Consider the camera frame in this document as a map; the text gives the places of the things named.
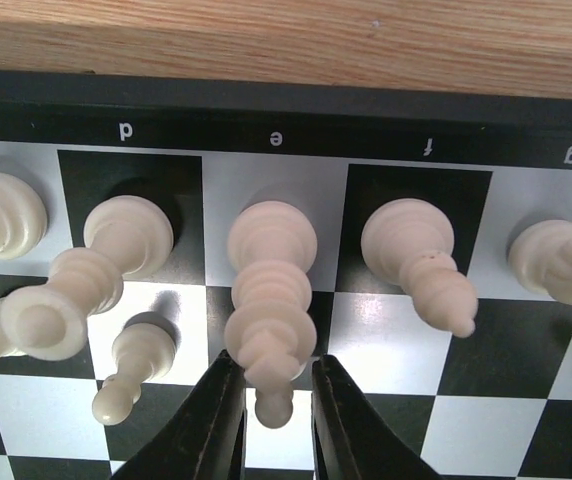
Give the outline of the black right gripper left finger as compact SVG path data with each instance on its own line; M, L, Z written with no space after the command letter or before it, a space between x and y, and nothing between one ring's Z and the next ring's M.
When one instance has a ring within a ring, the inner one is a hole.
M223 350L159 433L125 462L114 479L244 477L245 380Z

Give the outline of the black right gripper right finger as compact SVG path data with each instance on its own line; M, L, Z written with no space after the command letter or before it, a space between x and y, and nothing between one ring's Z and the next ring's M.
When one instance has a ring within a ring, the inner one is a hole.
M333 355L312 364L312 431L318 479L439 479L387 426Z

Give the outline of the white pawn e7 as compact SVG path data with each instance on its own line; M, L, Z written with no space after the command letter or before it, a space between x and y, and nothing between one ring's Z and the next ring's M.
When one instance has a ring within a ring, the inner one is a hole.
M287 386L276 392L255 391L255 414L266 428L279 429L285 426L293 414L293 389Z

